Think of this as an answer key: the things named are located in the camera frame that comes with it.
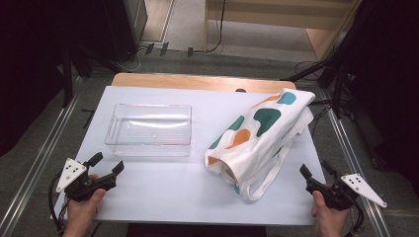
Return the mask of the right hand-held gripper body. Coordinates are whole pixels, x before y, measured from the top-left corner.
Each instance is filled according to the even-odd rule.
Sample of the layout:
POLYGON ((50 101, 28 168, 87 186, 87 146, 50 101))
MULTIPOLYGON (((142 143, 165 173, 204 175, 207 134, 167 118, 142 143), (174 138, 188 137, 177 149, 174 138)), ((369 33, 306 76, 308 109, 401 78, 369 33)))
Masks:
POLYGON ((343 175, 331 186, 327 187, 311 175, 306 175, 306 190, 309 193, 320 191, 329 208, 344 210, 352 207, 358 197, 364 197, 378 204, 387 207, 387 203, 373 190, 360 174, 343 175))

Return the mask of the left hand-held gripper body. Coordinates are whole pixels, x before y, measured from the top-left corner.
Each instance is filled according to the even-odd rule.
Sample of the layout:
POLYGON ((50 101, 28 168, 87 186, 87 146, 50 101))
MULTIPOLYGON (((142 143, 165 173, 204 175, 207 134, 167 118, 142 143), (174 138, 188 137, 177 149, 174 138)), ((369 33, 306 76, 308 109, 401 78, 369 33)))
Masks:
POLYGON ((89 168, 68 158, 64 163, 56 191, 65 192, 68 198, 75 201, 84 201, 88 200, 97 189, 108 191, 116 186, 118 175, 111 172, 104 177, 91 180, 88 174, 89 168))

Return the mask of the white patterned tote bag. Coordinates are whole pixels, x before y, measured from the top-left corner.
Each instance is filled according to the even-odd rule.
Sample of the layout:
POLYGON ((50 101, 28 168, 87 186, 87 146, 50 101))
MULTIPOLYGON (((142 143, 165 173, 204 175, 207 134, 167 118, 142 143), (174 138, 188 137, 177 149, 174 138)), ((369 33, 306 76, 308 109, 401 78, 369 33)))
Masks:
POLYGON ((279 174, 294 140, 313 120, 311 92, 284 89, 238 117, 205 153, 206 167, 237 194, 259 199, 279 174))

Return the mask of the person's left hand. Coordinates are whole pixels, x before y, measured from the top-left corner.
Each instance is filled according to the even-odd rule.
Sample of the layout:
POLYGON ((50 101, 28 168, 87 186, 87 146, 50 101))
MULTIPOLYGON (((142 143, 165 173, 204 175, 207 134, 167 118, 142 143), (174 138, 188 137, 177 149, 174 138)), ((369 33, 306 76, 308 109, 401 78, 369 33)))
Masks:
POLYGON ((67 223, 62 237, 87 237, 93 221, 103 206, 104 189, 97 189, 85 201, 70 200, 67 205, 67 223))

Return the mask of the person's right hand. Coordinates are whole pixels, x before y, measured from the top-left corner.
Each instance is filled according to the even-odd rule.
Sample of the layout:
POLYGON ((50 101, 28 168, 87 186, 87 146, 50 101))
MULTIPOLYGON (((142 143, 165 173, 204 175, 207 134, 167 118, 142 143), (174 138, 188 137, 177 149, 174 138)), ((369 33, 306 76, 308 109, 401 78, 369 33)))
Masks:
POLYGON ((326 205, 323 194, 320 191, 312 193, 314 205, 311 215, 315 218, 315 231, 317 237, 342 237, 343 228, 346 224, 350 210, 336 210, 326 205))

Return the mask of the clear plastic container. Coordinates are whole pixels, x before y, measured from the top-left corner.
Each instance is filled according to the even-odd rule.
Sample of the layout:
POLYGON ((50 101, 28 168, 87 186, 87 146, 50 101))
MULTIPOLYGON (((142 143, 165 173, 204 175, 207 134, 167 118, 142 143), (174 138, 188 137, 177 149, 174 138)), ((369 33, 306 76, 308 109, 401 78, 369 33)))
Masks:
POLYGON ((121 157, 186 157, 192 142, 188 105, 117 104, 105 144, 121 157))

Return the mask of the black tripod stand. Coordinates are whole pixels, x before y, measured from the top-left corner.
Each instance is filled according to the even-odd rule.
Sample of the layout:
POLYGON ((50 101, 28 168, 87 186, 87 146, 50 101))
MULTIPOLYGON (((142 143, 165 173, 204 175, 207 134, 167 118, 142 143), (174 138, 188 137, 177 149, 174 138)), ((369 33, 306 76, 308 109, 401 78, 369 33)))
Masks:
POLYGON ((326 59, 314 62, 310 67, 298 72, 296 75, 286 78, 286 81, 296 82, 309 74, 314 74, 322 69, 322 73, 317 79, 320 88, 326 89, 334 83, 334 90, 331 99, 331 108, 337 119, 341 118, 342 92, 344 81, 348 78, 346 66, 338 59, 326 59))

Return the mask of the person's dark clothing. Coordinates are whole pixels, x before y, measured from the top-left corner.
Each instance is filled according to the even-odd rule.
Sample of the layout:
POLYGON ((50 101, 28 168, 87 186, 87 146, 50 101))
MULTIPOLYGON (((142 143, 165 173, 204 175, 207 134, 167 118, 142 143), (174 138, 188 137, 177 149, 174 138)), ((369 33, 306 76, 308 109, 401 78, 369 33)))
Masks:
POLYGON ((130 224, 126 237, 267 237, 263 226, 130 224))

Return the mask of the wooden table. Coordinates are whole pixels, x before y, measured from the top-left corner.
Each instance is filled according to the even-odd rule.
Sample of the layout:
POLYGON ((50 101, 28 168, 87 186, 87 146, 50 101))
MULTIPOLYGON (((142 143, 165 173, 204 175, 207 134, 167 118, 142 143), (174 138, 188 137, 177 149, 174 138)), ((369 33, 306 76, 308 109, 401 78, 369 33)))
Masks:
POLYGON ((290 81, 161 73, 118 73, 112 85, 267 94, 279 93, 284 88, 295 89, 295 84, 290 81))

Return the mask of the black cabinet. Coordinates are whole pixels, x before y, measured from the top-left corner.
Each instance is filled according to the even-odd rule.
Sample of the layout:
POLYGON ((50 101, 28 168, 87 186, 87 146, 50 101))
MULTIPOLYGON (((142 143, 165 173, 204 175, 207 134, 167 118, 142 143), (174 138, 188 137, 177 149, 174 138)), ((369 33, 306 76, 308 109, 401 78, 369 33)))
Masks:
POLYGON ((128 60, 141 41, 148 20, 144 0, 103 0, 118 62, 128 60))

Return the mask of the aluminium floor rail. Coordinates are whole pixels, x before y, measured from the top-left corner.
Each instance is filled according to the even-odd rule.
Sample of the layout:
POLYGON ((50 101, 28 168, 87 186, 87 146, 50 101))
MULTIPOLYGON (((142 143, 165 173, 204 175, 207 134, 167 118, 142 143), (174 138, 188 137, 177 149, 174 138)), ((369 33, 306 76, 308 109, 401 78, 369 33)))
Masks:
MULTIPOLYGON (((350 174, 358 174, 363 178, 365 176, 363 169, 361 168, 356 152, 349 140, 344 124, 337 118, 333 111, 329 112, 328 116, 342 148, 350 174)), ((360 203, 362 204, 366 217, 370 221, 376 237, 391 237, 383 218, 381 207, 366 197, 361 197, 360 203)))
POLYGON ((36 159, 26 175, 23 183, 18 188, 14 195, 2 221, 0 222, 0 237, 11 237, 12 232, 20 219, 31 195, 42 175, 46 164, 49 161, 51 153, 66 126, 75 105, 77 104, 80 90, 84 84, 84 79, 78 76, 72 86, 73 97, 70 99, 68 105, 60 110, 57 119, 55 120, 51 130, 43 142, 36 159))

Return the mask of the black metal stand post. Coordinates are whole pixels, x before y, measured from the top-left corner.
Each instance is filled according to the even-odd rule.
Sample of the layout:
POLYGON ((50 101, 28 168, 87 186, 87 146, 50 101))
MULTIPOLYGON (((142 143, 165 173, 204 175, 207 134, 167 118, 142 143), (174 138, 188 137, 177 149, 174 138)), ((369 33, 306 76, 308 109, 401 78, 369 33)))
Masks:
POLYGON ((68 48, 63 52, 62 66, 63 66, 63 77, 64 77, 64 83, 63 83, 64 100, 63 100, 62 106, 66 108, 73 97, 71 58, 70 58, 68 48))

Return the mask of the light wooden furniture frame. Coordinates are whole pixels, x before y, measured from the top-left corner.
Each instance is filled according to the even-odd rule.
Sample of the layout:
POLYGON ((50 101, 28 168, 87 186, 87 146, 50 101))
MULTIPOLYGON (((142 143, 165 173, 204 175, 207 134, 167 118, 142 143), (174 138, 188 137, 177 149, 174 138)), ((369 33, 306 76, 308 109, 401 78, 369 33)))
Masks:
POLYGON ((205 0, 204 49, 209 20, 306 29, 318 60, 348 30, 363 0, 205 0))

